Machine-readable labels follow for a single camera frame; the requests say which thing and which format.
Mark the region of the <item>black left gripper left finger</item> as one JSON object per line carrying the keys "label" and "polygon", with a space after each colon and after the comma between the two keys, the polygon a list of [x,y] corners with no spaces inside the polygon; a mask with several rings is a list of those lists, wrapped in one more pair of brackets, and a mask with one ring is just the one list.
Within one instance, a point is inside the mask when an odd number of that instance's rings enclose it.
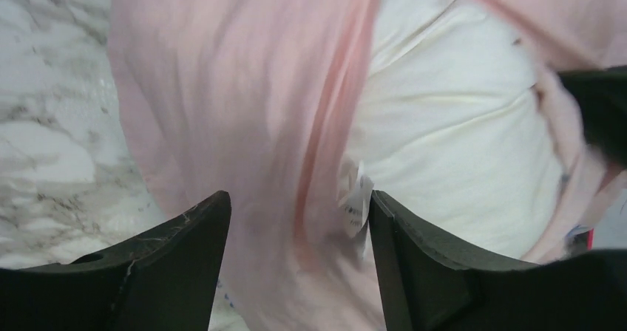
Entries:
{"label": "black left gripper left finger", "polygon": [[230,218],[218,191],[69,264],[2,269],[1,328],[206,331]]}

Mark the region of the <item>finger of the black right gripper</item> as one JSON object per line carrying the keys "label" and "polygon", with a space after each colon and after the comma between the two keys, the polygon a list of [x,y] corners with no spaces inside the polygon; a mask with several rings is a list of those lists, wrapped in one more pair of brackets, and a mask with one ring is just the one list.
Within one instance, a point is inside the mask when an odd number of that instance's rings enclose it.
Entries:
{"label": "finger of the black right gripper", "polygon": [[575,98],[586,142],[621,168],[626,167],[626,66],[560,72]]}

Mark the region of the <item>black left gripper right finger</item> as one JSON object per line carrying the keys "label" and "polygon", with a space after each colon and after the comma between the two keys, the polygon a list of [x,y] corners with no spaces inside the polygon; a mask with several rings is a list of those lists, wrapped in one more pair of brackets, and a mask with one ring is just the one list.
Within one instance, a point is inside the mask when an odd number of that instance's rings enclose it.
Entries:
{"label": "black left gripper right finger", "polygon": [[389,330],[624,330],[626,252],[547,265],[475,246],[383,191],[369,228]]}

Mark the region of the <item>white pillow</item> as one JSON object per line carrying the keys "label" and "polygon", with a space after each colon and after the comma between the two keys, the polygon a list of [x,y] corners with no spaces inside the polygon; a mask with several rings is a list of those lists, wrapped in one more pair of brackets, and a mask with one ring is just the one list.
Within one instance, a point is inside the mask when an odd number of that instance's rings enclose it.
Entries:
{"label": "white pillow", "polygon": [[344,166],[422,219],[519,259],[553,216],[563,166],[517,38],[471,0],[382,0]]}

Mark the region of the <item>Elsa print pink-lined pillowcase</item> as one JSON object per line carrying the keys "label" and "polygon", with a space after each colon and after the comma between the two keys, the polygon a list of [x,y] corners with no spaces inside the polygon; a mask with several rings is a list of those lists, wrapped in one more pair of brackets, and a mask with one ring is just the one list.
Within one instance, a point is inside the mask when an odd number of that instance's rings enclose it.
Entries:
{"label": "Elsa print pink-lined pillowcase", "polygon": [[[586,142],[558,74],[626,66],[626,0],[471,1],[517,32],[563,166],[553,216],[517,260],[568,259],[625,189],[626,167]],[[112,0],[126,143],[167,214],[230,193],[220,277],[250,330],[389,330],[369,228],[382,190],[344,166],[381,3]]]}

